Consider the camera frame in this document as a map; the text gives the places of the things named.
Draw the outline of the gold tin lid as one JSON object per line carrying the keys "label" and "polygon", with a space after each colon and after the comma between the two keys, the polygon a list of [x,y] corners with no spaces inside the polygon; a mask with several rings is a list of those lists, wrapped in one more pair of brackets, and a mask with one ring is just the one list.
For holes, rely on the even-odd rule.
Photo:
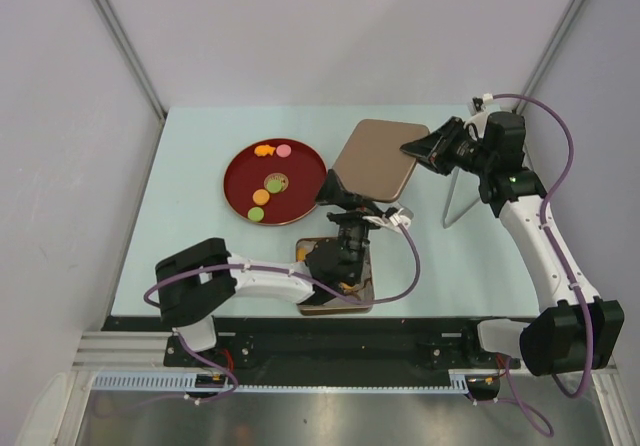
{"label": "gold tin lid", "polygon": [[429,134],[423,124],[361,120],[331,169],[347,191],[380,203],[395,202],[416,165],[401,147]]}

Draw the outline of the round red plate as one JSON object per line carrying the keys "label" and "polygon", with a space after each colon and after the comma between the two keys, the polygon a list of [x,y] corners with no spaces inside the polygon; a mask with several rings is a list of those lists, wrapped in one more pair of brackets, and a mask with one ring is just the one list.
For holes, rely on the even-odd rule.
{"label": "round red plate", "polygon": [[231,209],[259,225],[298,221],[316,207],[327,167],[312,147],[288,138],[260,140],[240,151],[223,179]]}

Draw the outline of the metal tongs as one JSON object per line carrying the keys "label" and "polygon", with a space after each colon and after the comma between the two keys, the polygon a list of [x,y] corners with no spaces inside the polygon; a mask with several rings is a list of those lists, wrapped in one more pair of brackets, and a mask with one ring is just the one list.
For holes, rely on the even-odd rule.
{"label": "metal tongs", "polygon": [[456,168],[446,194],[440,224],[450,229],[480,203],[475,176]]}

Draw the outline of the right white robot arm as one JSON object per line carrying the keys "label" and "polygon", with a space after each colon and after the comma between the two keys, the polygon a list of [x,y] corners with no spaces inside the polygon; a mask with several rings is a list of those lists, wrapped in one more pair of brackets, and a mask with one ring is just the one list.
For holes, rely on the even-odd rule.
{"label": "right white robot arm", "polygon": [[461,342],[463,359],[484,367],[497,353],[524,362],[535,376],[606,367],[624,322],[616,300],[605,300],[573,259],[552,215],[551,197],[524,165],[525,120],[512,112],[450,118],[401,151],[428,170],[454,169],[479,179],[479,196],[508,231],[536,292],[539,315],[530,323],[483,320]]}

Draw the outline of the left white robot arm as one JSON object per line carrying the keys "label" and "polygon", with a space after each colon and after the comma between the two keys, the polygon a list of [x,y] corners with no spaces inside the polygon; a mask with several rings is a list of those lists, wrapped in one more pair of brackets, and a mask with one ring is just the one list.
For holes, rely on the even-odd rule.
{"label": "left white robot arm", "polygon": [[335,298],[357,302],[346,288],[362,282],[368,235],[377,227],[367,218],[379,219],[383,211],[372,199],[347,190],[334,170],[328,171],[314,202],[342,209],[327,215],[338,233],[318,240],[302,261],[250,261],[228,251],[222,238],[209,238],[156,265],[157,284],[143,299],[159,310],[164,326],[186,341],[185,351],[197,364],[207,366],[219,358],[213,313],[234,297],[303,306],[323,306]]}

